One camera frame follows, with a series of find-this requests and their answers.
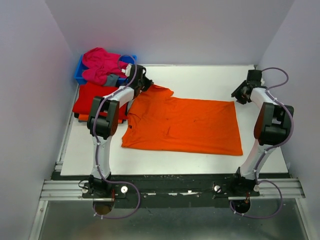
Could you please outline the pink t-shirt in bin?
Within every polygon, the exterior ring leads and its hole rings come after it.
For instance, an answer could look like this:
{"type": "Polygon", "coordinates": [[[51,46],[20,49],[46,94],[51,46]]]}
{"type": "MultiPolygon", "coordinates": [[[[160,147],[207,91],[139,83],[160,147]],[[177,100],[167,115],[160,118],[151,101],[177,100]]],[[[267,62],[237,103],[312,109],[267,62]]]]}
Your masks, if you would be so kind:
{"type": "Polygon", "coordinates": [[[107,52],[104,48],[96,47],[86,52],[82,57],[82,63],[86,70],[82,77],[89,83],[103,86],[107,77],[111,74],[126,78],[122,69],[126,69],[128,63],[120,61],[120,54],[107,52]]]}

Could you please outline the orange t-shirt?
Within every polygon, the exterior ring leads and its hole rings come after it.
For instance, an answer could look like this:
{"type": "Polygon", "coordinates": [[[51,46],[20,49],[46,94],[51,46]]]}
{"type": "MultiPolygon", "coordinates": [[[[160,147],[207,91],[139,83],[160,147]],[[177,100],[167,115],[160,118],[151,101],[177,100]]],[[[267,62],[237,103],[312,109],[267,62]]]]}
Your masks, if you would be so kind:
{"type": "MultiPolygon", "coordinates": [[[[88,114],[74,113],[73,115],[76,119],[78,119],[79,122],[86,122],[89,118],[88,114]]],[[[123,124],[127,119],[127,116],[119,115],[118,124],[123,124]]]]}
{"type": "Polygon", "coordinates": [[[178,98],[152,85],[133,101],[122,147],[199,154],[243,155],[232,101],[178,98]]]}

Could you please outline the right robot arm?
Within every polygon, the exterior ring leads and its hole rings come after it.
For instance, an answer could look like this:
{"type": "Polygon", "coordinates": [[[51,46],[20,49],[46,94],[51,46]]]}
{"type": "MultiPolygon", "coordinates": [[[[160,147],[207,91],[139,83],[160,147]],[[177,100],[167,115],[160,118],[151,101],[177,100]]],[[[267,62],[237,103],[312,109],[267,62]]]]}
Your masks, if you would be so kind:
{"type": "Polygon", "coordinates": [[[251,69],[247,73],[246,80],[231,94],[238,103],[245,105],[253,102],[259,108],[253,129],[253,147],[230,183],[230,191],[236,196],[258,190],[258,178],[263,165],[276,148],[289,141],[294,130],[294,107],[283,104],[270,93],[270,89],[286,84],[289,81],[289,75],[277,67],[267,69],[281,71],[286,76],[286,80],[266,87],[262,79],[264,70],[251,69]]]}

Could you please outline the grey garment in bin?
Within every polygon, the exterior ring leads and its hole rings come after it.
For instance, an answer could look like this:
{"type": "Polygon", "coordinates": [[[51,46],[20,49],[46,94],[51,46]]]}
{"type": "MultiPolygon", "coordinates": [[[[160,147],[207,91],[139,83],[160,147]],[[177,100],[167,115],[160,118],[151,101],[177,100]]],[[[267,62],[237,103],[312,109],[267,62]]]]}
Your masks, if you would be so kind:
{"type": "Polygon", "coordinates": [[[119,80],[120,76],[116,74],[110,74],[106,78],[106,82],[103,85],[104,87],[115,87],[119,80]]]}

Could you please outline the blue plastic bin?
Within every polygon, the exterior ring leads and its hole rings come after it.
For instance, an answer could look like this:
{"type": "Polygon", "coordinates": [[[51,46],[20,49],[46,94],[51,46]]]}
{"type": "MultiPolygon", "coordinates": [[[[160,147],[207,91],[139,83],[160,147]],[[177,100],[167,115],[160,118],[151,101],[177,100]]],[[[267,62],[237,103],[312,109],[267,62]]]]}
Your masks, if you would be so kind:
{"type": "MultiPolygon", "coordinates": [[[[83,64],[83,56],[84,56],[84,54],[82,54],[80,56],[79,61],[76,66],[76,69],[75,69],[74,76],[73,76],[79,85],[84,85],[87,83],[87,81],[82,76],[83,72],[88,69],[83,64]]],[[[120,61],[127,63],[127,64],[134,64],[137,61],[137,56],[136,55],[122,55],[120,58],[120,61]]]]}

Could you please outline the folded orange t-shirt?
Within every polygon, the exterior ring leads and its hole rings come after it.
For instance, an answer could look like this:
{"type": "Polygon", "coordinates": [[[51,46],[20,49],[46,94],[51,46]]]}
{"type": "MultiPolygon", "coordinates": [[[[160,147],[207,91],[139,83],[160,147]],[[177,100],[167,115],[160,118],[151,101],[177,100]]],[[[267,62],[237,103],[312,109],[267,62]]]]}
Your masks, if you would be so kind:
{"type": "MultiPolygon", "coordinates": [[[[78,119],[79,122],[86,122],[89,118],[88,114],[74,113],[73,115],[76,119],[78,119]]],[[[123,124],[127,119],[127,116],[119,115],[118,124],[123,124]]]]}

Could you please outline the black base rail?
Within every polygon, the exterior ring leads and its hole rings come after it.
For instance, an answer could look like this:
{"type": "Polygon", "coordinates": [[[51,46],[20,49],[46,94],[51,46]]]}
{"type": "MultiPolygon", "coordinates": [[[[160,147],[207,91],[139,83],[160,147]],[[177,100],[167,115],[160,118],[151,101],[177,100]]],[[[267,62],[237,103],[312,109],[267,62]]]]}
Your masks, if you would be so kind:
{"type": "Polygon", "coordinates": [[[227,208],[229,200],[258,197],[256,182],[229,174],[111,175],[109,182],[89,177],[82,197],[119,209],[227,208]]]}

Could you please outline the folded red t-shirt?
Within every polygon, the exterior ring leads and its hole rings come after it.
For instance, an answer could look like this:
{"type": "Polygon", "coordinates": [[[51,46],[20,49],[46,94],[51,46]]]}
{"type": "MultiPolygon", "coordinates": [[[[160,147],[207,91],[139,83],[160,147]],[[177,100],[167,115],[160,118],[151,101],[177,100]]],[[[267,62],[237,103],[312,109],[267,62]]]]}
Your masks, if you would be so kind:
{"type": "Polygon", "coordinates": [[[99,86],[90,82],[80,85],[78,99],[73,105],[72,112],[89,116],[94,97],[109,95],[117,89],[117,87],[99,86]]]}

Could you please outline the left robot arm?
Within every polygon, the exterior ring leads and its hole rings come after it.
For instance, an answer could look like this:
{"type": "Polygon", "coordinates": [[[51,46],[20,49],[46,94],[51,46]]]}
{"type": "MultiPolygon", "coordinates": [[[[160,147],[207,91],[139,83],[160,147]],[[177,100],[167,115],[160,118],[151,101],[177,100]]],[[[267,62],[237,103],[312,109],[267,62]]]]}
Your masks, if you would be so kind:
{"type": "Polygon", "coordinates": [[[120,108],[145,92],[153,84],[146,77],[147,70],[139,64],[129,64],[125,69],[127,84],[112,93],[95,96],[92,101],[87,128],[93,141],[93,167],[85,187],[91,196],[107,197],[112,191],[110,180],[110,148],[118,128],[120,108]]]}

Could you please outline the aluminium extrusion frame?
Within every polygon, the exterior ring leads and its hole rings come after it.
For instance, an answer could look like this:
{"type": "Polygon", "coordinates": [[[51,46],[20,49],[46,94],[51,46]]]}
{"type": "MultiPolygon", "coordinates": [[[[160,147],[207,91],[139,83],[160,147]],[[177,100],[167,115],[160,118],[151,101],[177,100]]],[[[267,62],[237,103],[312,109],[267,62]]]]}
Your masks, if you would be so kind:
{"type": "Polygon", "coordinates": [[[44,182],[31,229],[32,240],[306,240],[295,199],[270,219],[238,217],[225,208],[140,209],[118,220],[94,216],[78,183],[44,182]]]}

